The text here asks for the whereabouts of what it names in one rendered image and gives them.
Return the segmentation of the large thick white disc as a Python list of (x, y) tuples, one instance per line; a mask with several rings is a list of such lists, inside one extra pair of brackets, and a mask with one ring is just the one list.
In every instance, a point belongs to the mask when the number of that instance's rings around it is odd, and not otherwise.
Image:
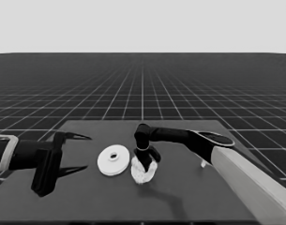
[(98, 155), (98, 169), (108, 176), (122, 173), (128, 166), (130, 154), (122, 144), (112, 144), (103, 149)]

